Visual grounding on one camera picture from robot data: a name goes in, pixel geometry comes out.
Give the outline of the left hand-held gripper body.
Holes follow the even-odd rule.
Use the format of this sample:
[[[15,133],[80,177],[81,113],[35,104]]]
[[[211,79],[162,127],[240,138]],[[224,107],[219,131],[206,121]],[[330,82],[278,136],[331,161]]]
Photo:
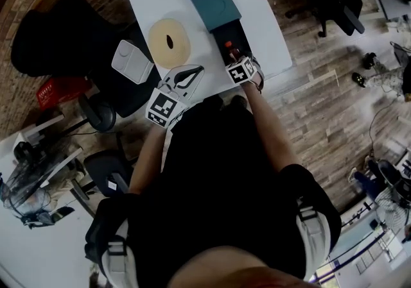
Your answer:
[[[163,128],[175,122],[189,108],[196,90],[194,81],[186,85],[183,83],[173,83],[171,79],[160,81],[149,99],[145,117]]]

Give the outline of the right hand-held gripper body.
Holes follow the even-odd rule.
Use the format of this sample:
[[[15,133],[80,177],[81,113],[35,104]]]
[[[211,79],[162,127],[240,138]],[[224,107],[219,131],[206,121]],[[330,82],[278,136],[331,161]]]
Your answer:
[[[258,61],[252,56],[243,56],[237,62],[225,67],[225,71],[235,86],[253,81],[257,87],[264,86],[264,74]]]

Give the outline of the small red bottle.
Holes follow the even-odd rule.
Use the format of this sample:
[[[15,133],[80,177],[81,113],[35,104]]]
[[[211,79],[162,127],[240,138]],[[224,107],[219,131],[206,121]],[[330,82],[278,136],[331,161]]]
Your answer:
[[[225,48],[228,52],[228,55],[229,55],[229,53],[232,53],[234,55],[234,62],[237,62],[237,55],[236,54],[237,54],[237,51],[239,51],[239,50],[233,46],[231,41],[227,41],[225,43]]]

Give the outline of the teal sliding box with bottle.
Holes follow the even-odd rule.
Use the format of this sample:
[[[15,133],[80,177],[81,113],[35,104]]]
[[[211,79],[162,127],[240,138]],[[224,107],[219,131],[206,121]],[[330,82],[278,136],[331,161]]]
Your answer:
[[[233,46],[244,56],[252,57],[252,50],[241,25],[241,13],[233,0],[191,0],[201,17],[205,28],[212,34],[224,64],[230,64],[225,43],[231,41]]]

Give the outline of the person's left forearm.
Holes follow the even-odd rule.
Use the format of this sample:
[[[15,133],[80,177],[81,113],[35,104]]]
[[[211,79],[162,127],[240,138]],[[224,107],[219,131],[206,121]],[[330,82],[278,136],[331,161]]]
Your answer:
[[[160,175],[165,138],[165,128],[157,125],[151,127],[134,167],[129,193],[142,193]]]

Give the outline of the person's right forearm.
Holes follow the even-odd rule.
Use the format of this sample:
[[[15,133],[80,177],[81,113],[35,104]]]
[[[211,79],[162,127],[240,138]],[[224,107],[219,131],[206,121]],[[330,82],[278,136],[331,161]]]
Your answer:
[[[300,164],[286,130],[256,84],[248,81],[241,87],[250,104],[257,131],[272,167],[281,171],[288,165]]]

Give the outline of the beige tape roll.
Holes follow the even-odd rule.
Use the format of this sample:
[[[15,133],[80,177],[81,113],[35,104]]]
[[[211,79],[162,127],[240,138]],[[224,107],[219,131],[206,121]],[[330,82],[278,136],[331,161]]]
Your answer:
[[[175,19],[159,20],[150,28],[148,47],[153,60],[165,69],[184,65],[191,54],[186,30]]]

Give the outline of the person's right shoe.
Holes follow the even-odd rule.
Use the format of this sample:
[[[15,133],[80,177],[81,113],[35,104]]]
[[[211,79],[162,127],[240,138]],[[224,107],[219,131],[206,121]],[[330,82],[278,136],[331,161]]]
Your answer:
[[[230,106],[237,107],[237,108],[247,108],[247,99],[241,95],[235,95],[230,102]]]

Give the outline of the person's shoe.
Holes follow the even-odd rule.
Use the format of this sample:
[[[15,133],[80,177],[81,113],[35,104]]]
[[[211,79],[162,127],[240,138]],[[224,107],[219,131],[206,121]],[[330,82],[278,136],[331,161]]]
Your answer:
[[[237,107],[237,108],[247,108],[247,99],[241,95],[235,95],[230,102],[230,106]]]
[[[224,105],[223,99],[218,94],[209,97],[207,100],[209,102],[210,107],[215,111],[220,111],[220,109]]]

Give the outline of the white square device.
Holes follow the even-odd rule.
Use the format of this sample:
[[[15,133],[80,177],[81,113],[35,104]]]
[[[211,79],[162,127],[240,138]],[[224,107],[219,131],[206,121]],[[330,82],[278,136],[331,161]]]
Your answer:
[[[147,81],[154,63],[138,47],[126,40],[120,40],[111,66],[130,81],[140,85]]]

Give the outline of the black chair with white label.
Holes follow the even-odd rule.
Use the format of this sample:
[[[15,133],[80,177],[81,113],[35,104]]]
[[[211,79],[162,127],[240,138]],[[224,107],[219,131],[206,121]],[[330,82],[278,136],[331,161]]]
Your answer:
[[[84,167],[100,192],[108,198],[128,192],[132,164],[118,150],[105,150],[90,155]]]

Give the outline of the person's black shirt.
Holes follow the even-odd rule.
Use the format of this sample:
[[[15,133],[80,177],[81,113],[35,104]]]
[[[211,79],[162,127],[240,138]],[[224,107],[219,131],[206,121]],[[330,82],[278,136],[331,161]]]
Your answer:
[[[85,256],[100,263],[124,221],[140,288],[166,288],[191,258],[222,246],[309,278],[341,232],[336,208],[306,168],[272,167],[247,109],[215,111],[208,100],[173,127],[163,170],[142,193],[100,202]]]

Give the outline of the red plastic crate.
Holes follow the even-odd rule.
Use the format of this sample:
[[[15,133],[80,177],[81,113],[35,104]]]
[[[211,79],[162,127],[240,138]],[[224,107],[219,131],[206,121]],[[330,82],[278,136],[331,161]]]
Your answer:
[[[36,93],[41,110],[78,98],[92,88],[84,77],[52,77]]]

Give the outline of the large black office chair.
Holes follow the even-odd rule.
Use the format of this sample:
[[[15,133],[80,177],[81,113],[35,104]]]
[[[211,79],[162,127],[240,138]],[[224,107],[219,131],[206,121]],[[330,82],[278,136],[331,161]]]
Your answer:
[[[11,62],[31,77],[88,77],[101,96],[125,118],[141,108],[161,80],[152,69],[136,84],[112,68],[121,40],[129,40],[149,58],[137,22],[112,24],[86,0],[59,0],[46,13],[30,10],[22,19],[11,48]]]

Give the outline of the long white desk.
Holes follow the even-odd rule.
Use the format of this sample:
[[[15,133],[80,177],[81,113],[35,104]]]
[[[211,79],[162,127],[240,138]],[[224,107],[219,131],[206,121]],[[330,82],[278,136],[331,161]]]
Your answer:
[[[18,133],[0,141],[0,159],[11,152]],[[53,226],[29,229],[0,203],[0,279],[10,287],[89,288],[91,262],[84,257],[90,215],[71,194],[58,207],[72,213]]]

